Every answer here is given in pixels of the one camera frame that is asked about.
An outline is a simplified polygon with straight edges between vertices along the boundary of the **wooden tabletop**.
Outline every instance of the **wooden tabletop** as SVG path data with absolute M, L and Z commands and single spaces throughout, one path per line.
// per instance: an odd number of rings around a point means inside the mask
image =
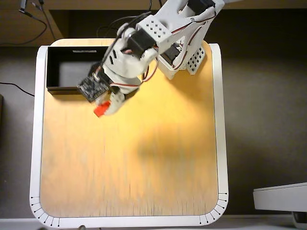
M 52 46 L 103 46 L 63 39 Z M 161 71 L 114 115 L 45 92 L 40 201 L 54 217 L 202 215 L 218 199 L 212 54 L 198 73 Z

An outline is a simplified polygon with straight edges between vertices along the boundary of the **black box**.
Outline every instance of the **black box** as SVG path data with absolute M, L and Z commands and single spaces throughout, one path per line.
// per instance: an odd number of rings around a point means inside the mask
M 91 66 L 102 60 L 107 46 L 48 47 L 46 87 L 51 94 L 80 94 L 77 85 Z

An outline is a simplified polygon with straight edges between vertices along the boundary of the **white robotic arm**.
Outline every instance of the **white robotic arm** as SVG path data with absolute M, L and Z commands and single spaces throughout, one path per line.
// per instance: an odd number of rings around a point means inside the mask
M 135 28 L 122 25 L 121 38 L 106 52 L 105 61 L 90 74 L 87 84 L 78 86 L 88 100 L 89 94 L 91 99 L 98 95 L 96 115 L 115 113 L 133 96 L 154 74 L 155 70 L 148 73 L 148 67 L 155 59 L 170 80 L 179 70 L 194 75 L 205 56 L 202 40 L 223 6 L 224 0 L 168 0 Z

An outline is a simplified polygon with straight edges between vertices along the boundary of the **red object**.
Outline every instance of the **red object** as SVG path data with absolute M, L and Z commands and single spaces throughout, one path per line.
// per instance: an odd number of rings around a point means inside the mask
M 97 117 L 102 116 L 103 114 L 105 114 L 105 111 L 110 107 L 111 102 L 107 101 L 101 105 L 99 105 L 98 107 L 96 107 L 94 109 L 94 113 L 96 114 Z

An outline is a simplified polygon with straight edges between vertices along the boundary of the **white table edge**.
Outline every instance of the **white table edge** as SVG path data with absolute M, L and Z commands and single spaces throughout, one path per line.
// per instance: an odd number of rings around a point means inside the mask
M 218 171 L 218 200 L 214 209 L 210 210 L 208 213 L 197 216 L 58 218 L 46 213 L 40 204 L 39 196 L 48 46 L 41 46 L 36 57 L 35 105 L 29 194 L 30 207 L 35 218 L 44 225 L 54 228 L 77 228 L 80 225 L 84 225 L 87 228 L 202 226 L 217 221 L 226 209 L 229 192 L 221 51 L 218 44 L 209 45 L 212 50 L 213 64 L 213 93 Z

